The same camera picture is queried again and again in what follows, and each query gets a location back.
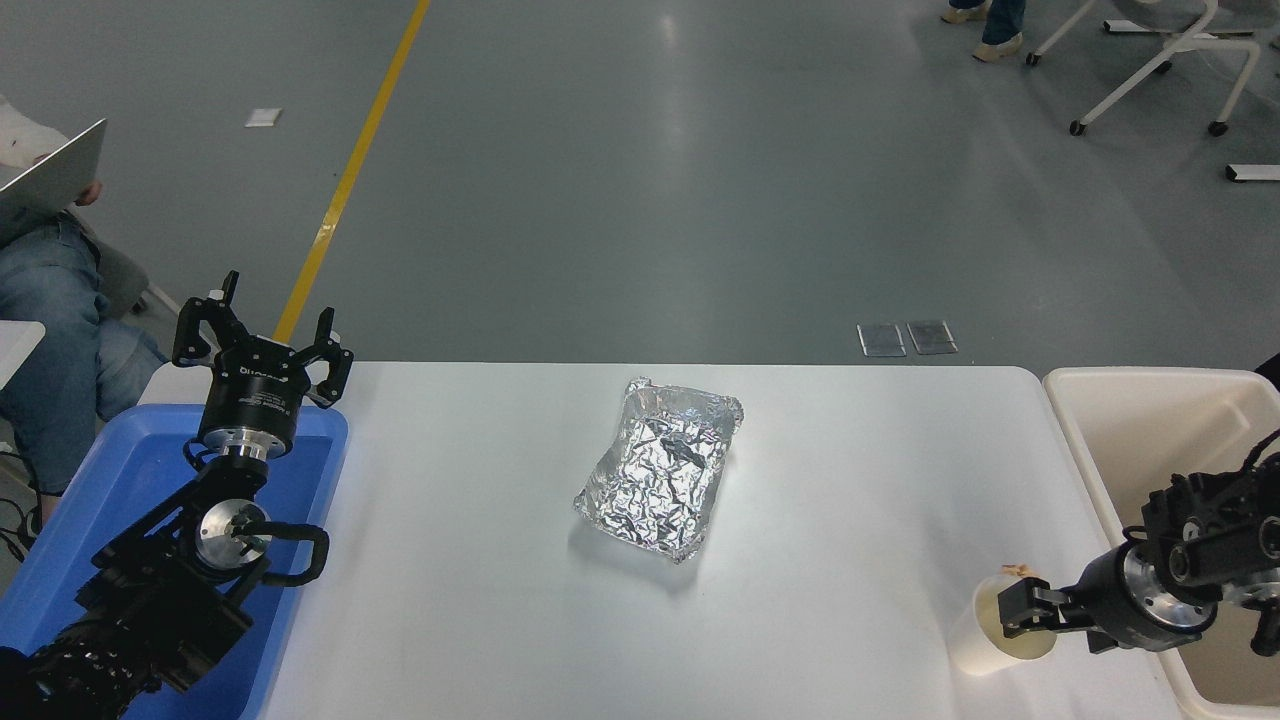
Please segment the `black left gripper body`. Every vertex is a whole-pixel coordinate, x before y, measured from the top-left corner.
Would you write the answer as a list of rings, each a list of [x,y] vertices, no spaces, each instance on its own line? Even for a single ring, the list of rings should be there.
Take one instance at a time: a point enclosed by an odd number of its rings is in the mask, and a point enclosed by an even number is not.
[[[212,360],[200,442],[224,448],[236,436],[250,436],[262,448],[291,448],[311,384],[306,370],[291,365],[293,355],[264,337],[224,345]]]

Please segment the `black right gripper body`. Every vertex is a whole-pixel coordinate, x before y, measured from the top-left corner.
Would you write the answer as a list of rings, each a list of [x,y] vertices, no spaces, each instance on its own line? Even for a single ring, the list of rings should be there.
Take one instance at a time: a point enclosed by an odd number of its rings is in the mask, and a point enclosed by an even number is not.
[[[1130,548],[1112,548],[1092,560],[1071,589],[1071,601],[1087,616],[1085,643],[1091,653],[1137,650],[1137,609],[1124,579]]]

